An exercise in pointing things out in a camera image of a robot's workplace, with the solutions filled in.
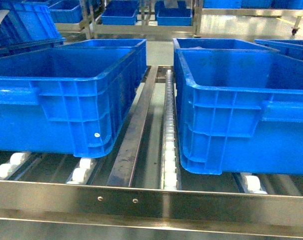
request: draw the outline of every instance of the crate handle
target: crate handle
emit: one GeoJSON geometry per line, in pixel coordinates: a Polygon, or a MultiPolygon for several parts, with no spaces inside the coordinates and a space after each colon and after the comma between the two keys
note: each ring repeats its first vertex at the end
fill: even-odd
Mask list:
{"type": "Polygon", "coordinates": [[[3,87],[0,86],[0,104],[39,105],[39,89],[35,87],[3,87]]]}
{"type": "Polygon", "coordinates": [[[303,123],[303,102],[264,101],[262,121],[303,123]]]}

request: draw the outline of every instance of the stacked blue crate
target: stacked blue crate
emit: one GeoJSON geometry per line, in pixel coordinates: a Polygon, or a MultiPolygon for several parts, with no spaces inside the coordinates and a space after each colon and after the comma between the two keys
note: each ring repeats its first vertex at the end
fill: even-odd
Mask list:
{"type": "Polygon", "coordinates": [[[204,0],[204,9],[240,9],[243,0],[204,0]]]}
{"type": "Polygon", "coordinates": [[[4,23],[17,34],[0,34],[0,49],[19,43],[17,51],[24,52],[23,45],[29,50],[0,55],[0,150],[107,155],[136,95],[135,50],[48,45],[62,38],[46,6],[1,4],[11,7],[4,23]]]}
{"type": "Polygon", "coordinates": [[[303,61],[213,41],[176,50],[181,165],[303,175],[303,61]]]}
{"type": "Polygon", "coordinates": [[[112,0],[101,15],[104,25],[135,25],[139,2],[136,0],[112,0]]]}

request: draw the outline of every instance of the conveyor frame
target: conveyor frame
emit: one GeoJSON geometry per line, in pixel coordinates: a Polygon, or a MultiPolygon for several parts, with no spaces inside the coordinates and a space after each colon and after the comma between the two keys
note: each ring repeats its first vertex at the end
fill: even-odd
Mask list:
{"type": "MultiPolygon", "coordinates": [[[[132,120],[145,116],[154,85],[164,79],[167,70],[172,67],[149,68],[137,103],[141,108],[132,120]]],[[[166,86],[174,92],[174,84],[166,86]]],[[[166,100],[174,101],[174,94],[167,96],[165,105],[166,100]]],[[[124,139],[135,124],[129,123],[124,139]]],[[[144,127],[138,125],[137,131],[144,127]]],[[[125,153],[126,146],[139,149],[136,142],[130,146],[125,140],[119,152],[125,153]]],[[[130,157],[136,155],[134,150],[130,157]]],[[[135,164],[126,168],[128,173],[134,170],[135,164]]],[[[0,180],[0,219],[303,238],[303,196],[139,189],[127,183],[111,187],[20,181],[23,179],[0,180]]]]}

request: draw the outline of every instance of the metal shelf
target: metal shelf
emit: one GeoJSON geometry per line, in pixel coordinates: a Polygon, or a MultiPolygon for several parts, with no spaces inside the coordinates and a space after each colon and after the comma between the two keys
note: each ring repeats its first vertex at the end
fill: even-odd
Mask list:
{"type": "MultiPolygon", "coordinates": [[[[17,173],[0,180],[0,219],[303,238],[303,176],[259,174],[269,194],[249,194],[240,175],[191,174],[180,168],[176,152],[176,186],[182,190],[141,184],[139,179],[156,180],[155,188],[163,188],[164,162],[173,160],[166,145],[178,149],[171,71],[171,66],[149,68],[113,151],[97,159],[86,184],[64,184],[78,158],[32,154],[17,173]],[[162,99],[164,123],[153,121],[155,98],[162,99]],[[160,132],[153,132],[155,124],[160,132]],[[151,147],[150,134],[160,136],[160,156],[142,154],[151,147]],[[158,172],[150,174],[150,168],[158,172]]],[[[0,151],[0,164],[11,154],[0,151]]]]}

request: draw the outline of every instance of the metal rack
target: metal rack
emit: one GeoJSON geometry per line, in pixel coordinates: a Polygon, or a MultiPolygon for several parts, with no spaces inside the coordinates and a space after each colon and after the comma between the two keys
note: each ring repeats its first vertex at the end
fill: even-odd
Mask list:
{"type": "Polygon", "coordinates": [[[101,13],[106,7],[106,2],[101,4],[97,11],[93,11],[90,6],[90,15],[87,15],[85,0],[79,0],[82,7],[83,20],[80,23],[56,23],[60,32],[64,33],[81,33],[85,31],[87,39],[98,38],[99,35],[170,35],[185,34],[198,37],[201,31],[203,15],[232,15],[232,16],[255,16],[255,17],[297,17],[295,25],[292,27],[294,36],[299,28],[303,17],[303,10],[299,9],[225,9],[225,8],[203,8],[204,0],[191,0],[190,7],[193,10],[192,26],[158,26],[151,24],[153,6],[151,1],[140,3],[139,12],[141,20],[137,25],[103,25],[100,21],[101,13]]]}
{"type": "MultiPolygon", "coordinates": [[[[196,175],[180,168],[174,75],[171,66],[149,67],[114,150],[96,159],[83,185],[64,184],[78,158],[31,154],[0,180],[0,219],[303,238],[303,176],[257,175],[269,193],[261,195],[248,194],[237,173],[196,175]],[[163,121],[153,119],[154,97],[162,99],[163,121]],[[144,151],[153,147],[152,134],[164,147],[150,159],[144,151]],[[165,164],[173,160],[178,190],[163,190],[165,164]],[[141,179],[156,180],[155,189],[141,179]]],[[[0,164],[11,154],[0,151],[0,164]]]]}

